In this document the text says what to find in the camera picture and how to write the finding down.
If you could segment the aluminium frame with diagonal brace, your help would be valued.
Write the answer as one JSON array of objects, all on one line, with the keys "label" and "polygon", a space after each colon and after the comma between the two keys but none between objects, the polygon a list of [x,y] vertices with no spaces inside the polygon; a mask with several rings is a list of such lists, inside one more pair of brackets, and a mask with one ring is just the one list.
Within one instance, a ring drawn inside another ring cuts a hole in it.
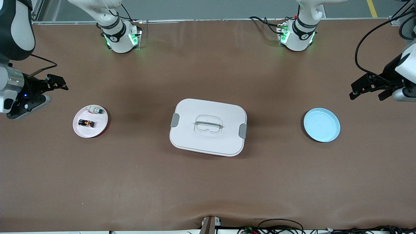
[{"label": "aluminium frame with diagonal brace", "polygon": [[40,22],[43,18],[43,4],[45,0],[30,0],[32,3],[32,23]]}]

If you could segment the light blue round plate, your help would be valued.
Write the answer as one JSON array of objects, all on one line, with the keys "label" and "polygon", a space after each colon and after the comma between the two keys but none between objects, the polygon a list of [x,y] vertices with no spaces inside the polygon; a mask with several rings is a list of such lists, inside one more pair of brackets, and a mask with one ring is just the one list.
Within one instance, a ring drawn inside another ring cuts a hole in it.
[{"label": "light blue round plate", "polygon": [[341,131],[338,117],[325,108],[309,110],[304,116],[303,127],[309,137],[322,143],[333,141]]}]

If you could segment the silver table edge rail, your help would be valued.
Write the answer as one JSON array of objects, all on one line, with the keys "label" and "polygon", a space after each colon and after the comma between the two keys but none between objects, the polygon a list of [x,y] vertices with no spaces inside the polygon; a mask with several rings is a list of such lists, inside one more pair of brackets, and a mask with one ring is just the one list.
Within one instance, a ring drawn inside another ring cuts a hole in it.
[{"label": "silver table edge rail", "polygon": [[[321,22],[325,20],[387,20],[389,18],[322,18]],[[250,21],[249,18],[224,18],[224,19],[170,19],[170,20],[134,20],[138,24],[147,23],[179,23],[179,22],[216,22],[216,21]],[[35,21],[33,25],[95,25],[95,21]]]}]

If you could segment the pink round plate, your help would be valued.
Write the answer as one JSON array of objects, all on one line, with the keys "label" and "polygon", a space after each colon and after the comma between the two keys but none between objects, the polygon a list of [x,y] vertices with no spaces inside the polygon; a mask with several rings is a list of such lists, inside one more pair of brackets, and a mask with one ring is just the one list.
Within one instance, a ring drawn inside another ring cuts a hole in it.
[{"label": "pink round plate", "polygon": [[[108,112],[100,105],[88,105],[88,106],[97,106],[98,108],[103,109],[103,114],[91,114],[88,113],[86,107],[80,109],[73,118],[72,127],[76,135],[82,138],[94,138],[104,132],[108,126],[109,116]],[[95,122],[94,128],[79,126],[79,119],[89,120]]]}]

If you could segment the white lidded container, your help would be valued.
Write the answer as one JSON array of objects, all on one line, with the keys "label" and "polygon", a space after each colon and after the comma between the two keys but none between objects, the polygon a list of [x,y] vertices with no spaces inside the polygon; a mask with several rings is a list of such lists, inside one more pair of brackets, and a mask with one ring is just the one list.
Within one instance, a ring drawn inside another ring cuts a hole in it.
[{"label": "white lidded container", "polygon": [[245,140],[239,137],[241,124],[248,116],[238,105],[199,99],[183,99],[175,112],[178,126],[170,129],[174,147],[199,153],[233,157],[241,153]]}]

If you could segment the aluminium corner frame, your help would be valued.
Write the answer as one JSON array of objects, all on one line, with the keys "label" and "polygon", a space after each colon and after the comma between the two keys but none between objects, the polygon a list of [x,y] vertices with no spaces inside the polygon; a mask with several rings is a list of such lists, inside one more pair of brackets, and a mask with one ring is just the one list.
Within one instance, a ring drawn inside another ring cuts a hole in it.
[{"label": "aluminium corner frame", "polygon": [[[403,3],[402,6],[393,14],[389,16],[389,19],[395,18],[401,14],[408,12],[414,5],[414,0],[395,0],[399,3]],[[401,20],[397,19],[391,22],[393,27],[398,27],[401,25]]]}]

